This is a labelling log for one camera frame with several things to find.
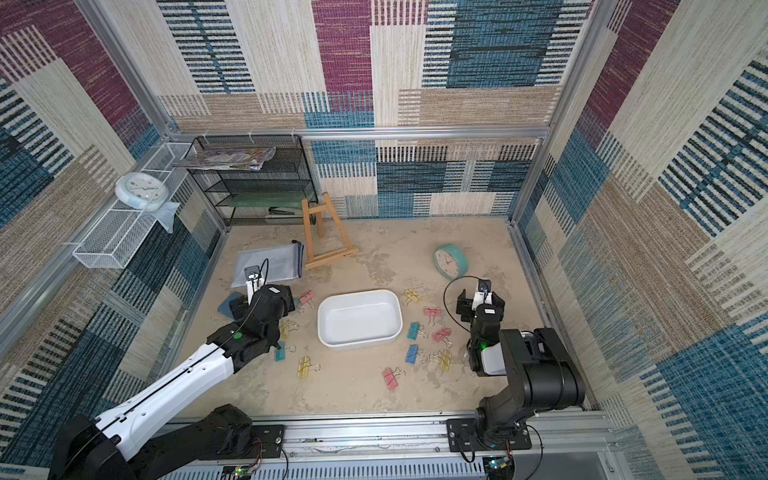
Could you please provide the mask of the blue binder clip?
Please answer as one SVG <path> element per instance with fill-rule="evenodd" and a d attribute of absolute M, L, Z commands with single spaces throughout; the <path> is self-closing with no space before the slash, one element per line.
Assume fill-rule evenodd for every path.
<path fill-rule="evenodd" d="M 405 362 L 409 365 L 417 365 L 419 363 L 426 363 L 428 361 L 428 355 L 424 352 L 418 344 L 412 344 L 408 347 Z"/>

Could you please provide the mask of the white plastic storage box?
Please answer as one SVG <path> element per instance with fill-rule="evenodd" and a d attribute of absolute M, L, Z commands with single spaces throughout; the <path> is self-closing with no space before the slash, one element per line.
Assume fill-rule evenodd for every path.
<path fill-rule="evenodd" d="M 389 344 L 403 324 L 400 301 L 386 289 L 332 295 L 317 312 L 319 341 L 338 351 Z"/>

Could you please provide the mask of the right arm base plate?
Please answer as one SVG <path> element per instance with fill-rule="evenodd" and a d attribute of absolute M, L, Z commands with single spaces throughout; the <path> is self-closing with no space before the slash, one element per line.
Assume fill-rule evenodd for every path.
<path fill-rule="evenodd" d="M 445 422 L 451 452 L 516 451 L 532 448 L 527 425 L 480 427 L 475 418 L 450 418 Z"/>

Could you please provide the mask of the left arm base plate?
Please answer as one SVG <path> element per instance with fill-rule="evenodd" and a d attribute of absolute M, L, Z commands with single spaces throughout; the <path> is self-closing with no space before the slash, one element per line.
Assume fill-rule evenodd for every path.
<path fill-rule="evenodd" d="M 213 446 L 197 457 L 198 460 L 256 460 L 277 459 L 285 426 L 252 425 L 235 427 L 222 440 L 215 440 Z"/>

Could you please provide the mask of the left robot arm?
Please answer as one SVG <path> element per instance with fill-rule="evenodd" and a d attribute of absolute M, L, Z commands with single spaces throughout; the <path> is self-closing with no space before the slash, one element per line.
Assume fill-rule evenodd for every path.
<path fill-rule="evenodd" d="M 279 346 L 280 321 L 295 308 L 289 287 L 268 283 L 269 262 L 245 270 L 247 293 L 230 304 L 234 321 L 187 360 L 135 396 L 59 429 L 51 479 L 159 479 L 203 458 L 262 454 L 252 421 L 226 404 L 170 433 L 160 429 L 212 387 Z"/>

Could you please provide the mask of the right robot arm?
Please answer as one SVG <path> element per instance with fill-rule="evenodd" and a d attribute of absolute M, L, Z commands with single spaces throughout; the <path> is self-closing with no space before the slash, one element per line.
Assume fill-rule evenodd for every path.
<path fill-rule="evenodd" d="M 503 377 L 507 386 L 483 398 L 472 419 L 446 422 L 452 452 L 528 450 L 529 419 L 585 400 L 585 382 L 556 330 L 504 329 L 504 313 L 505 302 L 488 279 L 477 280 L 473 295 L 462 291 L 457 297 L 456 314 L 469 325 L 471 370 L 480 377 Z"/>

